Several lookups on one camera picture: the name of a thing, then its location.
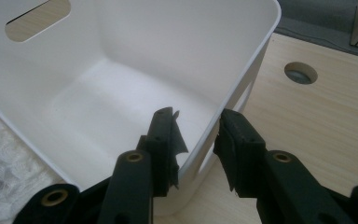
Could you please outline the white waffle cloth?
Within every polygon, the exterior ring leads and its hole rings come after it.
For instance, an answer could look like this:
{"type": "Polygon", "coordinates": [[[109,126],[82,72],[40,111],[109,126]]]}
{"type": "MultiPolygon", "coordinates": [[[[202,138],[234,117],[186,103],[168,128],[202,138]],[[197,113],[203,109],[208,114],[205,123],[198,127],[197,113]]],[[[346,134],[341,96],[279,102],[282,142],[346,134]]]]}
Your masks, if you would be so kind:
{"type": "Polygon", "coordinates": [[[11,224],[39,190],[61,182],[0,120],[0,224],[11,224]]]}

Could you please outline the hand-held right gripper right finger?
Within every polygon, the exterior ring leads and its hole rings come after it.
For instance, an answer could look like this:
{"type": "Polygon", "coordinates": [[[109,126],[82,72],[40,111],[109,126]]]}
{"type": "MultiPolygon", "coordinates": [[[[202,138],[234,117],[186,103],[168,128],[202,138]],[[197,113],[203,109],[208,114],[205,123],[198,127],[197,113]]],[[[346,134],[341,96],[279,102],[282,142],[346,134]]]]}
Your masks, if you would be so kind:
{"type": "Polygon", "coordinates": [[[243,114],[222,112],[213,152],[229,188],[241,198],[256,199],[263,224],[354,224],[296,156],[267,150],[243,114]]]}

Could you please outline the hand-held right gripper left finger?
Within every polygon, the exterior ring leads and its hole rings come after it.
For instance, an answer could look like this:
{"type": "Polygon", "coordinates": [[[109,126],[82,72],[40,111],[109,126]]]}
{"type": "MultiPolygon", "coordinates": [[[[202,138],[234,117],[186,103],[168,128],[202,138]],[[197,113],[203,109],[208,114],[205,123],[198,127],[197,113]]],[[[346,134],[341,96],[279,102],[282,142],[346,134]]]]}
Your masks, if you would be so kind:
{"type": "Polygon", "coordinates": [[[179,184],[176,156],[187,152],[178,116],[170,107],[157,110],[136,149],[118,157],[97,224],[153,224],[154,199],[179,184]]]}

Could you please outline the white plastic bin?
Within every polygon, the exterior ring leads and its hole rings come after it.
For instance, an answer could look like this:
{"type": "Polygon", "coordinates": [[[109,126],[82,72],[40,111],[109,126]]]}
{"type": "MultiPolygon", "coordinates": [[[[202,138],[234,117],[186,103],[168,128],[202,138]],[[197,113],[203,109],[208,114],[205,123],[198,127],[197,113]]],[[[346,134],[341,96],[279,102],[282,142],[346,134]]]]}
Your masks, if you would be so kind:
{"type": "Polygon", "coordinates": [[[69,0],[67,15],[22,42],[9,21],[46,0],[0,0],[0,118],[67,182],[88,189],[171,107],[187,153],[159,216],[190,200],[213,163],[221,112],[241,110],[278,0],[69,0]]]}

